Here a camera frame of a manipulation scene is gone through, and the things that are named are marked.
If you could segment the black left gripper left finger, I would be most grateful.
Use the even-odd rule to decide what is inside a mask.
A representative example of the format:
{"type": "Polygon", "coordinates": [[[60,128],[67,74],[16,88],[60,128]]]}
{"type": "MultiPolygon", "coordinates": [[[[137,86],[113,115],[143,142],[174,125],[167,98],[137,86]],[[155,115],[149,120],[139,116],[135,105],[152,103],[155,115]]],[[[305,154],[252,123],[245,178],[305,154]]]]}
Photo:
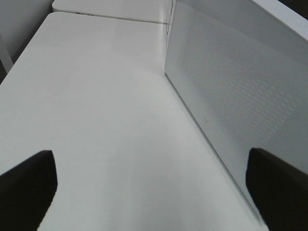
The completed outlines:
{"type": "Polygon", "coordinates": [[[40,151],[0,176],[0,229],[36,231],[57,191],[51,150],[40,151]]]}

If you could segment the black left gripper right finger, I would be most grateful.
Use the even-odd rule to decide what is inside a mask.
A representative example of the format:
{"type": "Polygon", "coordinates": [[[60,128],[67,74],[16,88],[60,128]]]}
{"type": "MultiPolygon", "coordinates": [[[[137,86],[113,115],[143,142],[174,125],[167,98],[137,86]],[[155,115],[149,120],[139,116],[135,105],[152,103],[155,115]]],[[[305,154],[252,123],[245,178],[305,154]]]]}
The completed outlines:
{"type": "Polygon", "coordinates": [[[308,229],[308,176],[261,148],[249,152],[245,183],[270,231],[308,229]]]}

